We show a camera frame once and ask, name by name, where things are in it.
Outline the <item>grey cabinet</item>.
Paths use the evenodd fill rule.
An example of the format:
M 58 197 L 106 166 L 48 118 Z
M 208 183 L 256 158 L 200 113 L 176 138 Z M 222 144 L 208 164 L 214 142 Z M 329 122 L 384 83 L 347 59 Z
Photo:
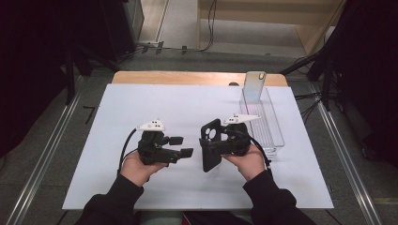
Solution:
M 133 40 L 137 42 L 145 20 L 141 0 L 124 0 L 124 9 L 128 17 Z

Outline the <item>black stand leg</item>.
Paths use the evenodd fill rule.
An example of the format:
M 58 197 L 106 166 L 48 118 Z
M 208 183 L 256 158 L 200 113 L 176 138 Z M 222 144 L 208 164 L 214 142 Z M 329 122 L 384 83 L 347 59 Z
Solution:
M 299 68 L 303 68 L 304 66 L 307 66 L 309 64 L 311 64 L 311 67 L 307 73 L 307 80 L 309 82 L 316 82 L 321 77 L 321 75 L 324 75 L 321 91 L 321 102 L 328 111 L 333 62 L 326 53 L 318 51 L 310 56 L 300 58 L 292 66 L 280 71 L 280 74 L 286 76 L 287 74 L 290 74 L 293 71 L 296 71 Z
M 75 96 L 75 82 L 74 82 L 74 72 L 73 72 L 73 59 L 72 59 L 72 48 L 66 48 L 66 58 L 65 58 L 65 71 L 66 71 L 66 81 L 67 81 L 67 100 L 66 104 L 69 105 Z

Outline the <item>metal floor rail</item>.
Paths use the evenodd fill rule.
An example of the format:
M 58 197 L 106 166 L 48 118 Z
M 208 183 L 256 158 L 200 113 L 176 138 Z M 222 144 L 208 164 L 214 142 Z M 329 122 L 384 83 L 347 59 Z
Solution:
M 32 171 L 26 184 L 23 186 L 22 192 L 20 193 L 12 212 L 8 217 L 6 225 L 22 225 L 23 219 L 30 207 L 30 204 L 35 198 L 43 177 L 47 172 L 48 167 L 57 150 L 58 144 L 60 143 L 69 124 L 69 121 L 81 98 L 82 90 L 85 84 L 86 79 L 83 76 L 79 76 L 76 84 L 74 85 L 75 96 L 71 99 L 70 104 L 64 107 L 63 112 L 61 113 L 54 127 L 54 130 L 38 159 L 34 170 Z
M 320 111 L 322 119 L 331 137 L 333 146 L 342 163 L 345 175 L 353 190 L 355 199 L 357 200 L 366 223 L 368 225 L 384 225 L 375 209 L 375 205 L 371 196 L 369 195 L 367 187 L 363 183 L 355 163 L 348 153 L 342 135 L 335 124 L 331 112 L 329 112 L 324 106 L 320 97 L 317 97 L 316 99 L 318 100 L 317 108 Z

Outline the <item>person's black zip jacket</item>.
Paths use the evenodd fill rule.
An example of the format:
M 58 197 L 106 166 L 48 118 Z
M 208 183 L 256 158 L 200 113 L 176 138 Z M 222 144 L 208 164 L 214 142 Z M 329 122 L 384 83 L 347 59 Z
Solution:
M 137 211 L 134 225 L 253 225 L 228 211 Z

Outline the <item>person's left hand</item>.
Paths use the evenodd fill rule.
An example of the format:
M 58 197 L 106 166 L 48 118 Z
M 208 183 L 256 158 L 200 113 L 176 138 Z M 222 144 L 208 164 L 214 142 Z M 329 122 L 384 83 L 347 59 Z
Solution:
M 120 174 L 129 179 L 137 187 L 142 187 L 150 178 L 150 176 L 166 167 L 165 163 L 156 162 L 154 164 L 145 165 L 138 153 L 127 155 Z

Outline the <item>light wooden shelf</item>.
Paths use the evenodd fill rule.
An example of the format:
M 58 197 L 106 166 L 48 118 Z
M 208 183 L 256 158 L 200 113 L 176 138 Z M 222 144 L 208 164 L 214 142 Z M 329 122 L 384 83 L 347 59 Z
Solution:
M 216 18 L 222 21 L 294 24 L 307 55 L 329 28 L 336 25 L 346 0 L 217 0 Z

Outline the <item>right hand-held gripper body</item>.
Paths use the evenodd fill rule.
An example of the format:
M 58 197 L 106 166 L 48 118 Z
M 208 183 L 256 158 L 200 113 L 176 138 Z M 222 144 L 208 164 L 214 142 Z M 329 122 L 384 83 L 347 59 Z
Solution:
M 225 125 L 231 125 L 233 128 L 233 137 L 227 140 L 232 144 L 231 154 L 244 156 L 251 145 L 252 137 L 249 134 L 246 122 L 260 119 L 259 115 L 234 113 L 224 120 Z

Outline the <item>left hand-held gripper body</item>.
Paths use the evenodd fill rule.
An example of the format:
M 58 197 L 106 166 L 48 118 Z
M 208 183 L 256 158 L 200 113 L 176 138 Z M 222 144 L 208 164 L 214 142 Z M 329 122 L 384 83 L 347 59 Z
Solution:
M 177 163 L 181 159 L 181 152 L 164 148 L 171 138 L 164 135 L 165 126 L 161 120 L 155 119 L 136 128 L 142 131 L 141 140 L 138 142 L 138 153 L 145 165 L 153 163 Z

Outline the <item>clear phone case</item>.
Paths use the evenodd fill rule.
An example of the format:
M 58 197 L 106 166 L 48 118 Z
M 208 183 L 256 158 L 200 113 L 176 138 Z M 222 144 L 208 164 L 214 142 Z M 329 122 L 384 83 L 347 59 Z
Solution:
M 242 93 L 247 103 L 260 101 L 266 77 L 265 71 L 248 71 L 246 73 Z

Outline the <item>black curtain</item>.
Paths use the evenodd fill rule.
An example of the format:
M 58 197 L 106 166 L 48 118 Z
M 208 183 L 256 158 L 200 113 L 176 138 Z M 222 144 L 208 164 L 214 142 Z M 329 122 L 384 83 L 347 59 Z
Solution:
M 309 78 L 328 64 L 370 129 L 362 142 L 398 169 L 398 0 L 347 0 Z
M 120 0 L 0 0 L 0 158 L 17 147 L 51 101 L 67 90 L 73 65 L 114 61 L 105 11 Z

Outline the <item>clear plastic container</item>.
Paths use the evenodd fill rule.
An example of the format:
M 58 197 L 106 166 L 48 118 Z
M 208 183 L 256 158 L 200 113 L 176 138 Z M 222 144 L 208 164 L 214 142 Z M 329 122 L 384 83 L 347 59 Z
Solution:
M 239 106 L 243 114 L 257 116 L 248 122 L 249 133 L 261 144 L 267 156 L 276 156 L 285 142 L 267 88 L 262 91 L 243 89 Z

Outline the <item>black phone case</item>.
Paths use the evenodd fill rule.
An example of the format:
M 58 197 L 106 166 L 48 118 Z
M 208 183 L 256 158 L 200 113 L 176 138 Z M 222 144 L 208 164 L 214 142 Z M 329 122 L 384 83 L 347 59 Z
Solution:
M 222 140 L 221 120 L 215 119 L 201 128 L 201 137 L 199 143 L 202 148 L 203 171 L 211 171 L 219 165 L 222 157 L 213 150 L 216 143 Z

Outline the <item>person's right hand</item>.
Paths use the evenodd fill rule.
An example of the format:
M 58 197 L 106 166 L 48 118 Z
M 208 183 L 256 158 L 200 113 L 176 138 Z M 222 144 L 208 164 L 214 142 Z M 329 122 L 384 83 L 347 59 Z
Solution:
M 266 169 L 262 153 L 252 144 L 243 157 L 235 155 L 222 155 L 222 157 L 234 164 L 247 182 Z

